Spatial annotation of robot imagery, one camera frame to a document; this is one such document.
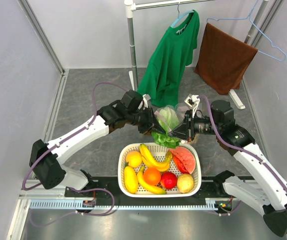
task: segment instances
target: lettuce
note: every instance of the lettuce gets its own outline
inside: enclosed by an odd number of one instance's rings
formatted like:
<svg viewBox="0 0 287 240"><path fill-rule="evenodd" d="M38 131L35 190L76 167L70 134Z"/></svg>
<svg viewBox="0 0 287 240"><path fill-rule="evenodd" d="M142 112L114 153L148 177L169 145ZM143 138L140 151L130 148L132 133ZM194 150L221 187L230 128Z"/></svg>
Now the lettuce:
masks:
<svg viewBox="0 0 287 240"><path fill-rule="evenodd" d="M178 138L168 136L168 133L180 123L175 110L168 106L162 108L157 115L157 120L160 126L165 130L166 134L152 132L151 135L154 142L158 145L171 149L179 146L180 140Z"/></svg>

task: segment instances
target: clothes hanger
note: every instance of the clothes hanger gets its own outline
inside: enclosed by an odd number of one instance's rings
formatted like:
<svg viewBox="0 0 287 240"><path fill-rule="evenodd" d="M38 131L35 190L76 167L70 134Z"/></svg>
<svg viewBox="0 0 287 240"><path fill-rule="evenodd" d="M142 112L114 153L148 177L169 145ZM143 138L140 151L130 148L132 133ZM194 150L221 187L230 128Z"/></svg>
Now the clothes hanger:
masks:
<svg viewBox="0 0 287 240"><path fill-rule="evenodd" d="M251 15L252 15L252 13L253 13L253 11L254 11L254 9L255 9L255 7L256 7L258 1L259 1L259 0L257 0L257 1L255 2L253 8L251 9L250 13L249 13L248 16L246 16L246 17L243 17L243 18L219 18L219 19L213 18L213 17L209 17L209 18L207 18L207 23L208 23L208 20L209 20L209 19L215 20L215 21L217 21L217 22L218 22L219 20L246 20L246 19L248 19L249 22L251 22L251 24L252 24L266 39L269 40L270 45L271 45L274 49L278 49L278 50L284 55L284 59L276 58L276 57L271 56L271 55L269 55L269 54L267 54L267 53L265 53L265 52L263 52L263 51L260 51L260 50L258 50L258 52L261 53L261 54L264 54L264 55L266 55L266 56L268 56L268 57L271 57L271 58L273 58L273 59L276 59L276 60L278 60L278 61L280 61L280 62L284 62L284 61L287 59L287 54L286 54L283 50L281 50L279 47L274 46L274 45L273 45L273 41L271 41L270 38L269 38L266 34L264 34L264 33L259 29L259 27L257 27L257 26L254 24L254 22L251 20Z"/></svg>
<svg viewBox="0 0 287 240"><path fill-rule="evenodd" d="M180 5L180 1L178 1L178 6L177 6L177 11L178 11L178 17L177 19L171 24L171 27L174 28L174 26L180 21L180 19L182 19L184 16L190 14L190 13L193 13L194 11L191 10L191 11L187 11L185 12L183 15L180 16L180 11L179 11L179 5Z"/></svg>

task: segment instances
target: green t-shirt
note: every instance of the green t-shirt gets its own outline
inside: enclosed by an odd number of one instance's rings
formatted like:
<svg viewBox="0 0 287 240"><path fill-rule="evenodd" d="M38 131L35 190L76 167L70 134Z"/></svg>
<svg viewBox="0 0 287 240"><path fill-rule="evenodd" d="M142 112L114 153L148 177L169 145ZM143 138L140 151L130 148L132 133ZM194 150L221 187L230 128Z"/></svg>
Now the green t-shirt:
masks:
<svg viewBox="0 0 287 240"><path fill-rule="evenodd" d="M193 61L199 27L199 15L194 10L178 27L169 27L163 35L138 87L140 94L150 95L153 105L178 104L179 84L185 66Z"/></svg>

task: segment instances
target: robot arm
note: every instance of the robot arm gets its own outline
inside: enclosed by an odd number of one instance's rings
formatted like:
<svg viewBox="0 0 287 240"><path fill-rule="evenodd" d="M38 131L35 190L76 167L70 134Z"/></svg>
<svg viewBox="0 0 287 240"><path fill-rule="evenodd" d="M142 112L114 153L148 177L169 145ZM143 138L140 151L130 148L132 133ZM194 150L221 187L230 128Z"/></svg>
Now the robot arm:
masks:
<svg viewBox="0 0 287 240"><path fill-rule="evenodd" d="M184 120L168 135L189 142L194 140L196 134L215 135L210 118L198 117L196 114L200 103L198 96L191 95L185 102L191 110L185 113ZM276 235L284 236L287 234L287 192L285 192L287 182L265 158L249 132L236 124L234 110L229 102L222 100L212 102L211 114L220 137L241 150L226 147L218 140L219 145L246 167L264 192L242 182L229 171L216 176L219 185L225 193L239 198L261 214L267 226ZM29 165L35 164L33 172L45 189L51 189L57 185L72 187L76 190L85 189L90 181L90 175L82 170L73 170L63 166L63 164L87 144L116 129L123 128L125 124L137 126L141 134L151 132L165 134L155 118L153 109L148 106L147 99L132 90L126 92L121 100L102 107L97 112L94 121L93 118L94 116L69 133L48 143L38 140L33 144ZM242 149L255 154L261 161L243 152ZM49 153L40 160L39 157L47 151Z"/></svg>
<svg viewBox="0 0 287 240"><path fill-rule="evenodd" d="M215 135L210 118L198 117L195 114L200 102L196 95L188 97L185 102L192 110L185 113L182 123L173 129L169 136L192 141L195 134ZM212 102L211 113L221 138L226 143L240 148L240 150L223 145L217 138L219 145L245 166L263 192L244 183L229 171L224 171L216 176L219 179L219 185L224 192L237 197L263 216L267 226L276 235L284 236L287 234L287 192L283 187L286 186L287 188L286 180L266 159L250 133L236 124L234 110L228 101L217 100ZM255 154L261 161L241 151L242 149Z"/></svg>
<svg viewBox="0 0 287 240"><path fill-rule="evenodd" d="M159 125L153 110L148 106L148 96L141 96L135 91L128 91L121 100L102 107L88 121L67 134L44 143L36 141L32 145L30 167L46 151L51 150L33 169L36 177L45 189L57 185L83 189L90 181L90 175L82 170L74 170L63 164L74 153L89 143L108 135L125 124L138 126L141 134L158 132L165 134Z"/></svg>

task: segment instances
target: white basket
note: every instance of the white basket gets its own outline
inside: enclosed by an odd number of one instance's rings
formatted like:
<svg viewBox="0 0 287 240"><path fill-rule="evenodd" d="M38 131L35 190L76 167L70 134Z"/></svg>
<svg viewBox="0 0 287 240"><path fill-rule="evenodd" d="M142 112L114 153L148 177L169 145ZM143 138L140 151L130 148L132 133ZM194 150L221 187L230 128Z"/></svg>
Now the white basket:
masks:
<svg viewBox="0 0 287 240"><path fill-rule="evenodd" d="M148 147L149 151L153 155L154 159L158 162L163 162L165 160L166 153L168 151L168 147L160 146L155 143L145 143ZM145 190L140 184L138 187L138 191L135 194L132 194L127 191L124 183L124 168L126 167L126 156L131 151L139 151L140 143L134 143L126 146L120 153L119 163L118 163L118 183L119 187L122 192L129 197L133 198L175 198L175 197L187 197L194 195L199 189L202 184L202 174L200 169L199 158L196 150L188 145L188 144L180 144L180 146L187 148L195 158L195 170L191 174L194 180L194 186L192 190L188 193L180 193L177 187L174 187L170 190L166 190L166 194L154 194L147 190ZM134 171L136 173L139 172L140 167L136 167ZM174 173L177 177L179 177L182 173L178 170L173 160L170 162L170 168L168 169L169 172Z"/></svg>

